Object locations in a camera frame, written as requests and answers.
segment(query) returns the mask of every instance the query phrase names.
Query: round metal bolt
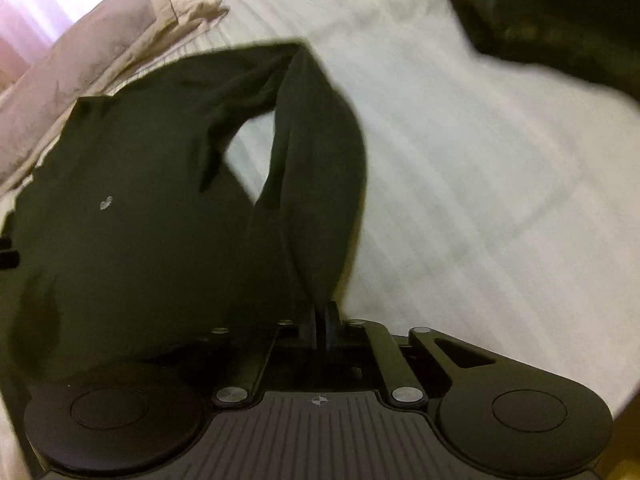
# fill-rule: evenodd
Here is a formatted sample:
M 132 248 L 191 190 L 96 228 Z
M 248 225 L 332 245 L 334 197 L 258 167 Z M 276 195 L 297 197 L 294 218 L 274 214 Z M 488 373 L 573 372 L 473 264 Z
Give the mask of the round metal bolt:
M 402 386 L 391 392 L 391 395 L 398 402 L 418 402 L 424 397 L 424 394 L 412 386 Z
M 218 400 L 229 403 L 245 400 L 248 395 L 249 394 L 244 388 L 239 388 L 238 386 L 228 386 L 226 388 L 218 390 L 218 392 L 216 393 L 216 397 L 218 398 Z

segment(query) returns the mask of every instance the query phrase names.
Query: dark clothing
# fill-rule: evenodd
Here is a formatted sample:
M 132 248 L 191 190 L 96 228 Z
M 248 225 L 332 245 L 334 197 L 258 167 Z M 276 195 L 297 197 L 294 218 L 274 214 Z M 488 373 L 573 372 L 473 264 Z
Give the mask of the dark clothing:
M 275 108 L 255 204 L 221 153 Z M 58 378 L 237 323 L 321 308 L 342 271 L 365 155 L 346 102 L 303 45 L 194 56 L 82 98 L 9 232 L 0 356 Z

